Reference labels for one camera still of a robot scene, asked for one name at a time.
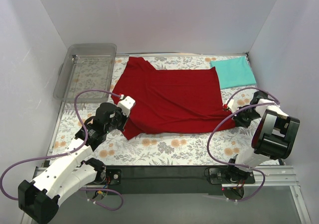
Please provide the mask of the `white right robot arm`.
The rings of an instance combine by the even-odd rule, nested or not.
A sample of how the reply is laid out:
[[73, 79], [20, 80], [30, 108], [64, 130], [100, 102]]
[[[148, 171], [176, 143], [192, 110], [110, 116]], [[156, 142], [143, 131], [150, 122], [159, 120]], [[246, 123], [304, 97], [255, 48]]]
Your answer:
[[270, 94], [261, 90], [254, 93], [250, 105], [257, 105], [237, 113], [232, 119], [237, 127], [248, 128], [252, 121], [260, 119], [253, 135], [251, 148], [229, 160], [225, 178], [231, 183], [247, 180], [252, 169], [265, 161], [286, 159], [290, 155], [300, 120], [284, 113]]

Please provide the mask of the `clear plastic bin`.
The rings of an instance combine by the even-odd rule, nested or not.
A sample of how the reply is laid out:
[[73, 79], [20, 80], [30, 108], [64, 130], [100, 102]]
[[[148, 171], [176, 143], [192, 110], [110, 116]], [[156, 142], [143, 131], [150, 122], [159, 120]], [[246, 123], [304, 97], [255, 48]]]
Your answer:
[[58, 71], [53, 92], [56, 100], [73, 103], [82, 91], [78, 103], [106, 102], [111, 86], [117, 46], [113, 43], [83, 43], [71, 45]]

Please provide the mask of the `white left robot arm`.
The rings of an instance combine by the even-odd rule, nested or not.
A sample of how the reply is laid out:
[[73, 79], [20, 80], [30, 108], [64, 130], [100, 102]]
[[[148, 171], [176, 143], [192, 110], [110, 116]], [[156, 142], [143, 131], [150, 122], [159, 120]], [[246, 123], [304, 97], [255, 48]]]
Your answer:
[[18, 206], [39, 224], [49, 223], [59, 206], [88, 183], [101, 184], [106, 178], [106, 166], [98, 159], [87, 159], [106, 140], [111, 131], [122, 131], [135, 101], [126, 97], [117, 105], [102, 103], [89, 117], [58, 157], [30, 182], [18, 186]]

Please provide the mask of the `red t shirt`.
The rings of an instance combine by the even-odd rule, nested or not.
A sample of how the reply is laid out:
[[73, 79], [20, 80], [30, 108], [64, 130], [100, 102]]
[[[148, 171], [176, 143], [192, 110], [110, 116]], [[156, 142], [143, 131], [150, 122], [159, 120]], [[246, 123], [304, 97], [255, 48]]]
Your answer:
[[211, 132], [231, 114], [223, 109], [215, 68], [157, 70], [130, 57], [113, 91], [136, 101], [122, 132], [128, 140], [141, 133]]

